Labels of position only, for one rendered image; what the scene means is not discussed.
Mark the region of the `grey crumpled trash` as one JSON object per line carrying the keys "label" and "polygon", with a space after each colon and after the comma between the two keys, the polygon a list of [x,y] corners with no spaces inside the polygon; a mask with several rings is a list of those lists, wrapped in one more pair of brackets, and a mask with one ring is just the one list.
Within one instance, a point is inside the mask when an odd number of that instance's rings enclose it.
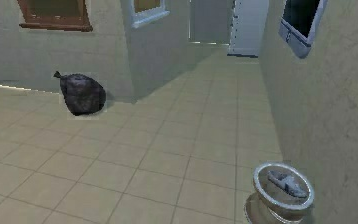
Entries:
{"label": "grey crumpled trash", "polygon": [[270,170],[267,173],[267,178],[282,189],[285,193],[296,198],[306,198],[307,192],[304,191],[295,178],[289,174],[281,173],[280,171]]}

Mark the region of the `black garbage bag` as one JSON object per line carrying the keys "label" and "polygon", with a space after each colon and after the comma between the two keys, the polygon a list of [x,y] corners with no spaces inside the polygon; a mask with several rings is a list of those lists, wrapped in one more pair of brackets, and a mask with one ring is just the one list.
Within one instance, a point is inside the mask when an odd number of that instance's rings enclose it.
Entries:
{"label": "black garbage bag", "polygon": [[106,102],[103,86],[91,77],[75,73],[54,77],[60,80],[60,89],[68,110],[74,116],[90,115],[99,112]]}

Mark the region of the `brown framed picture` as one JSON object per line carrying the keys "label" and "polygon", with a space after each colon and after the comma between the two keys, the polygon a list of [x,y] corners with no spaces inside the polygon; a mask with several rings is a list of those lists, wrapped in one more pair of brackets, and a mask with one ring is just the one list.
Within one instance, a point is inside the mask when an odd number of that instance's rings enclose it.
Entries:
{"label": "brown framed picture", "polygon": [[17,0],[21,28],[92,32],[86,0]]}

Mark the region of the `white framed window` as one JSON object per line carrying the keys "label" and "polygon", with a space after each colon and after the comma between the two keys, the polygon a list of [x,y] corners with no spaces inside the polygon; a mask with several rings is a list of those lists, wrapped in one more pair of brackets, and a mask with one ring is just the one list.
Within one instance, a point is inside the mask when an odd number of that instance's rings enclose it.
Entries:
{"label": "white framed window", "polygon": [[309,55],[328,0],[285,0],[279,36],[300,59]]}

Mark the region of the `silver round bin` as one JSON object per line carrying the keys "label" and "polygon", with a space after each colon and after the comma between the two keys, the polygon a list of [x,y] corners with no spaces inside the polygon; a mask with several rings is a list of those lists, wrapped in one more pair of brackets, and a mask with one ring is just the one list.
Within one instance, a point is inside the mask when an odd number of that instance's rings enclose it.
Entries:
{"label": "silver round bin", "polygon": [[[293,176],[307,192],[306,198],[296,198],[278,188],[268,178],[270,170]],[[305,175],[282,162],[265,162],[252,175],[254,192],[246,199],[244,214],[249,224],[302,224],[313,206],[314,189]]]}

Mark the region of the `white framed picture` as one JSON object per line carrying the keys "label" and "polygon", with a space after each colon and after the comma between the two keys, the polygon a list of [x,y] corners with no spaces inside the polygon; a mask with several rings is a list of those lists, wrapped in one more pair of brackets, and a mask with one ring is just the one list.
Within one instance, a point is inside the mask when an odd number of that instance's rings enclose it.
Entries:
{"label": "white framed picture", "polygon": [[132,27],[140,28],[170,14],[166,0],[130,0]]}

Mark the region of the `white room door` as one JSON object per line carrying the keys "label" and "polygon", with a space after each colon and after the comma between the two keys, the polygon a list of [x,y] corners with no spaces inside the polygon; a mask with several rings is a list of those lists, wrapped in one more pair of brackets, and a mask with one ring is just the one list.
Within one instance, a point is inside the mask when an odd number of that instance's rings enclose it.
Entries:
{"label": "white room door", "polygon": [[228,55],[258,57],[269,0],[234,0]]}

